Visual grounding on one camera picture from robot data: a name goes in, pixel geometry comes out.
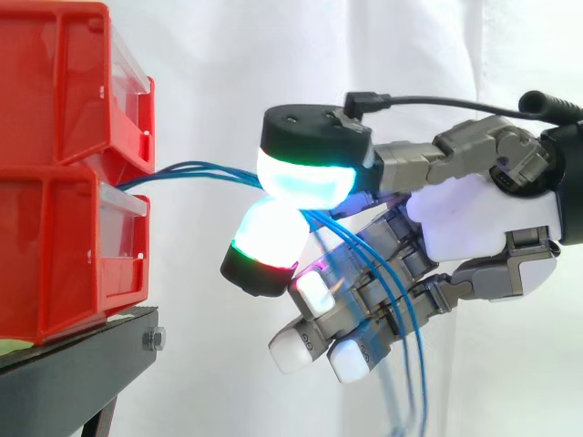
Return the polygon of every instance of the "red plastic drawer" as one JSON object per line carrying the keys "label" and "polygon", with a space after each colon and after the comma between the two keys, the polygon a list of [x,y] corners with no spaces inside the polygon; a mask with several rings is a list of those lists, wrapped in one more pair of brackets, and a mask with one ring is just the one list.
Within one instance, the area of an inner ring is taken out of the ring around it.
{"label": "red plastic drawer", "polygon": [[0,2],[0,165],[154,171],[154,83],[99,3]]}
{"label": "red plastic drawer", "polygon": [[148,296],[148,199],[81,167],[0,167],[0,339],[40,344]]}

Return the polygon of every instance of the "black cable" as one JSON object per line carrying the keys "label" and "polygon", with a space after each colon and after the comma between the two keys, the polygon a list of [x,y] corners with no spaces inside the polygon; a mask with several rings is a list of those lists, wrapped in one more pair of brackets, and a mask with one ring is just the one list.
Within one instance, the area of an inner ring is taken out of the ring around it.
{"label": "black cable", "polygon": [[344,101],[344,114],[349,118],[363,119],[364,114],[388,109],[395,105],[438,105],[441,107],[461,107],[480,112],[487,112],[497,116],[519,118],[522,120],[539,120],[540,115],[519,112],[503,107],[494,107],[483,103],[461,100],[458,98],[432,97],[432,96],[399,96],[392,97],[389,94],[377,94],[372,92],[352,92],[346,94]]}
{"label": "black cable", "polygon": [[461,107],[472,109],[480,112],[487,112],[497,116],[519,118],[521,120],[538,120],[537,114],[527,114],[503,107],[494,107],[483,103],[471,102],[469,100],[460,100],[448,97],[431,97],[431,96],[402,96],[392,97],[388,94],[382,94],[384,109],[394,105],[438,105],[440,107]]}

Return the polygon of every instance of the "white fingertip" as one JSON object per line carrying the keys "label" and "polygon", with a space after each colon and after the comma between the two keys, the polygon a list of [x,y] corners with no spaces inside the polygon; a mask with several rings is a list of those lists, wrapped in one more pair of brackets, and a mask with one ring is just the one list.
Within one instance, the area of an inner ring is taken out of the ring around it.
{"label": "white fingertip", "polygon": [[270,353],[281,373],[294,373],[312,362],[312,355],[294,329],[277,334],[270,343]]}
{"label": "white fingertip", "polygon": [[295,286],[316,319],[331,310],[336,304],[336,300],[324,283],[322,276],[315,270],[299,277]]}
{"label": "white fingertip", "polygon": [[370,373],[358,343],[354,340],[337,343],[330,355],[330,364],[342,384],[358,381]]}

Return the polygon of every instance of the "cable connector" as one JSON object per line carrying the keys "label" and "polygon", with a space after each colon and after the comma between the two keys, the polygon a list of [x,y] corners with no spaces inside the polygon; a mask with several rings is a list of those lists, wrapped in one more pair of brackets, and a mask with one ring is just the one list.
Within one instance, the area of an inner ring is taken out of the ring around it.
{"label": "cable connector", "polygon": [[367,91],[346,93],[344,114],[348,118],[362,120],[364,114],[370,114],[391,107],[391,104],[387,102],[387,97],[390,96]]}

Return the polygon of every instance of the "glowing fingertip sensor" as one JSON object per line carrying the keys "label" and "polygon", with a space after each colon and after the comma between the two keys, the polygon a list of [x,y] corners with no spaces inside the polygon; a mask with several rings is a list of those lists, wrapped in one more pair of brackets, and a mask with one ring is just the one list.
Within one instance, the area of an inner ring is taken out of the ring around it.
{"label": "glowing fingertip sensor", "polygon": [[220,272],[252,296],[281,296],[309,233],[300,211],[276,198],[260,200],[241,222]]}
{"label": "glowing fingertip sensor", "polygon": [[371,130],[347,127],[338,107],[285,105],[265,113],[257,174],[275,198],[300,209],[332,209],[371,165]]}

